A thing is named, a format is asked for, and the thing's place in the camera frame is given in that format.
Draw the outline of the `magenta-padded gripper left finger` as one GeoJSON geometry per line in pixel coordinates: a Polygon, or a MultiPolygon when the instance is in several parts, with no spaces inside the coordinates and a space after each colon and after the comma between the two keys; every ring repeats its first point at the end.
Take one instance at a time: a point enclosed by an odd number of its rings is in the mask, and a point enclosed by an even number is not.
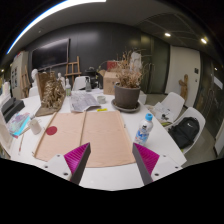
{"type": "Polygon", "coordinates": [[[42,169],[78,185],[91,153],[89,143],[81,145],[65,155],[57,154],[42,169]]]}

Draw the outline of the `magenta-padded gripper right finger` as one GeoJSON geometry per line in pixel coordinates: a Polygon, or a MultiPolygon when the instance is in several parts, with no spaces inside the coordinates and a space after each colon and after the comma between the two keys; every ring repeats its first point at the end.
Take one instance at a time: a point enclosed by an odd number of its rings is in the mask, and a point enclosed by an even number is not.
{"type": "Polygon", "coordinates": [[[159,155],[137,143],[133,144],[132,153],[145,185],[182,169],[168,155],[159,155]]]}

